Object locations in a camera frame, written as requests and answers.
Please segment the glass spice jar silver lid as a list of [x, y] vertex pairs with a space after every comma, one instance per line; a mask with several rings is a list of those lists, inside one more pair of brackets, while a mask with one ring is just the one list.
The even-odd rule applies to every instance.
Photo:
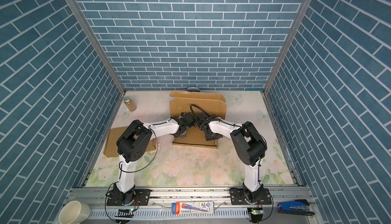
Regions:
[[123, 102], [130, 112], [133, 112], [137, 109], [137, 106], [129, 96], [125, 96], [123, 98]]

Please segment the aluminium corner post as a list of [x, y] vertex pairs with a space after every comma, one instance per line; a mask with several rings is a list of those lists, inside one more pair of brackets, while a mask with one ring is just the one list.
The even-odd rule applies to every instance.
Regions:
[[101, 63], [104, 65], [106, 70], [108, 71], [110, 77], [114, 81], [115, 85], [117, 86], [118, 90], [122, 95], [126, 93], [126, 89], [120, 82], [117, 74], [114, 71], [113, 66], [111, 65], [106, 53], [104, 52], [103, 48], [101, 47], [99, 41], [97, 40], [90, 24], [88, 23], [86, 17], [84, 16], [79, 4], [76, 0], [65, 0], [67, 5], [69, 6], [72, 14], [76, 18], [77, 22], [79, 23], [81, 29], [85, 33], [86, 37], [90, 41], [93, 49], [96, 51], [97, 55], [99, 56]]
[[276, 62], [275, 62], [275, 65], [274, 67], [272, 68], [271, 70], [271, 73], [270, 73], [270, 76], [267, 80], [267, 83], [264, 87], [264, 94], [267, 95], [270, 90], [271, 90], [271, 87], [273, 85], [273, 82], [275, 81], [276, 77], [277, 77], [277, 74], [284, 62], [284, 58], [286, 57], [287, 55], [287, 52], [293, 42], [293, 39], [300, 27], [300, 24], [301, 22], [303, 21], [304, 19], [304, 16], [310, 6], [310, 3], [311, 3], [312, 0], [303, 0], [302, 3], [300, 4], [299, 8], [298, 8], [298, 11], [297, 11], [297, 14], [295, 16], [295, 19], [294, 21], [292, 22], [292, 27], [290, 28], [289, 30], [289, 33], [285, 39], [285, 42], [284, 42], [284, 45], [279, 53], [279, 56], [277, 57], [276, 59]]

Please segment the blue black stapler tool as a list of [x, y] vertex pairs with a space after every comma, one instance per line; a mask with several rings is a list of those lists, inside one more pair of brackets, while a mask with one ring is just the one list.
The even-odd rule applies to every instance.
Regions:
[[277, 203], [278, 213], [314, 216], [315, 213], [310, 211], [309, 206], [309, 202], [305, 199]]

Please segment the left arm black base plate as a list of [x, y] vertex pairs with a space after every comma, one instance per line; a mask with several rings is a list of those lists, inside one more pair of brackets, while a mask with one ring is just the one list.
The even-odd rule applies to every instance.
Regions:
[[106, 194], [107, 206], [147, 206], [150, 199], [150, 189], [131, 189], [126, 193], [122, 193], [117, 189], [110, 190]]

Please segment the brown cardboard box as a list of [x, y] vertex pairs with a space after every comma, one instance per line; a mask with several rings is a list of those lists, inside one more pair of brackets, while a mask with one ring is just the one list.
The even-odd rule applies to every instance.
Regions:
[[125, 147], [125, 143], [132, 143], [132, 140], [126, 139], [123, 136], [123, 133], [126, 131], [127, 127], [117, 127], [112, 128], [109, 131], [107, 142], [103, 151], [103, 154], [107, 158], [118, 157], [121, 153], [118, 152], [118, 146], [120, 149]]
[[[173, 91], [170, 93], [173, 99], [169, 102], [170, 115], [179, 117], [182, 113], [205, 113], [207, 116], [215, 115], [221, 119], [226, 118], [227, 105], [222, 94]], [[192, 146], [201, 148], [217, 148], [218, 140], [206, 141], [205, 133], [197, 125], [187, 130], [185, 138], [176, 138], [173, 145]]]

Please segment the lavender ceramic mug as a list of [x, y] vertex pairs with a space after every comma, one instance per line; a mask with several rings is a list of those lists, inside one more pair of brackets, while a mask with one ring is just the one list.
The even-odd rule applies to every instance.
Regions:
[[201, 90], [198, 87], [189, 87], [186, 89], [187, 92], [200, 92]]

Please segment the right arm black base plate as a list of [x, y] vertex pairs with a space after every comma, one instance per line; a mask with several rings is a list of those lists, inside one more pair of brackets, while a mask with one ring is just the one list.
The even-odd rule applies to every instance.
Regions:
[[232, 187], [229, 189], [232, 205], [271, 205], [272, 199], [269, 189], [260, 187], [251, 192], [245, 186], [243, 188]]

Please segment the white ceramic bowl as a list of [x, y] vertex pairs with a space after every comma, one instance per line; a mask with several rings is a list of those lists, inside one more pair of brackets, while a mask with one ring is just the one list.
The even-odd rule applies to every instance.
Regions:
[[91, 208], [88, 204], [71, 201], [66, 204], [59, 214], [60, 224], [80, 224], [91, 215]]

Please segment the blue red white packet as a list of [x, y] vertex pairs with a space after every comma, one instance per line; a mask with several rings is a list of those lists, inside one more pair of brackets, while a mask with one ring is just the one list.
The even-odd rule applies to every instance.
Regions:
[[214, 214], [213, 202], [175, 202], [171, 205], [173, 215], [183, 214]]

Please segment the aluminium front rail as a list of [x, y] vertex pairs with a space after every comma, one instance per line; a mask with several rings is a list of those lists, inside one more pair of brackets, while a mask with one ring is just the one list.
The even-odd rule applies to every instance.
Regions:
[[[113, 204], [106, 196], [107, 188], [85, 187], [73, 188], [65, 203], [72, 201], [87, 204], [91, 209], [89, 219], [118, 221], [169, 221], [188, 219], [239, 219], [250, 218], [252, 208], [262, 208], [264, 219], [280, 217], [278, 204], [294, 200], [306, 200], [308, 210], [315, 213], [313, 217], [305, 216], [311, 224], [321, 224], [319, 210], [308, 187], [296, 185], [266, 186], [259, 200], [250, 203], [245, 199], [243, 189], [239, 186], [220, 187], [136, 187], [135, 195], [139, 204], [129, 206]], [[212, 202], [215, 210], [211, 214], [172, 214], [172, 204], [176, 202]]]

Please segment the aluminium corner post left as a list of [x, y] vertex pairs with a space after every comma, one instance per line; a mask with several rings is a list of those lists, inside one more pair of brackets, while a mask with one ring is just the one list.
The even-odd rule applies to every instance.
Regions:
[[97, 40], [90, 24], [88, 23], [86, 17], [84, 16], [79, 4], [76, 0], [65, 0], [67, 5], [69, 6], [72, 14], [76, 18], [77, 22], [79, 23], [81, 29], [85, 33], [86, 37], [90, 41], [93, 49], [96, 51], [97, 55], [99, 56], [101, 63], [104, 65], [106, 70], [108, 71], [110, 77], [114, 81], [115, 85], [117, 86], [118, 90], [122, 95], [126, 93], [126, 89], [120, 82], [117, 74], [114, 71], [113, 66], [111, 65], [106, 53], [104, 52], [103, 48], [101, 47], [99, 41]]

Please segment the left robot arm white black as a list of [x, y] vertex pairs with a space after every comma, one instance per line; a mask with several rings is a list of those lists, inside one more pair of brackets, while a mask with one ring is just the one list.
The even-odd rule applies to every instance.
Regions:
[[134, 174], [137, 161], [143, 157], [149, 142], [160, 136], [173, 135], [184, 138], [189, 128], [196, 124], [191, 113], [183, 113], [179, 117], [152, 123], [134, 120], [117, 140], [120, 155], [120, 177], [116, 183], [121, 193], [127, 193], [135, 187]]

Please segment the aluminium corner post right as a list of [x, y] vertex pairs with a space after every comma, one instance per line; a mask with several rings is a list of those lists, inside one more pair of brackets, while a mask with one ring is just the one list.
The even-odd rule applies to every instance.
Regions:
[[286, 57], [287, 55], [287, 52], [293, 42], [293, 39], [300, 27], [300, 24], [301, 22], [303, 21], [304, 19], [304, 16], [310, 6], [310, 3], [311, 3], [312, 0], [303, 0], [302, 3], [300, 4], [299, 8], [298, 8], [298, 11], [297, 11], [297, 14], [295, 16], [295, 19], [294, 21], [292, 22], [292, 27], [290, 28], [289, 30], [289, 33], [285, 39], [285, 42], [284, 42], [284, 45], [279, 53], [279, 56], [277, 57], [276, 59], [276, 62], [275, 62], [275, 65], [274, 67], [272, 68], [271, 70], [271, 73], [270, 73], [270, 76], [267, 80], [267, 83], [264, 87], [264, 94], [267, 95], [270, 90], [271, 90], [271, 87], [273, 85], [273, 82], [275, 81], [276, 77], [277, 77], [277, 74], [284, 62], [284, 58]]

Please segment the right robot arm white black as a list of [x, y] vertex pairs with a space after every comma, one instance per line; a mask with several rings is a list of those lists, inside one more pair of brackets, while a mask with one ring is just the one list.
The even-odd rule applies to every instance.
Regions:
[[253, 123], [234, 123], [218, 116], [200, 113], [196, 117], [198, 128], [207, 138], [230, 138], [238, 155], [245, 165], [243, 188], [249, 193], [256, 193], [262, 188], [260, 161], [267, 151], [266, 139], [257, 131]]

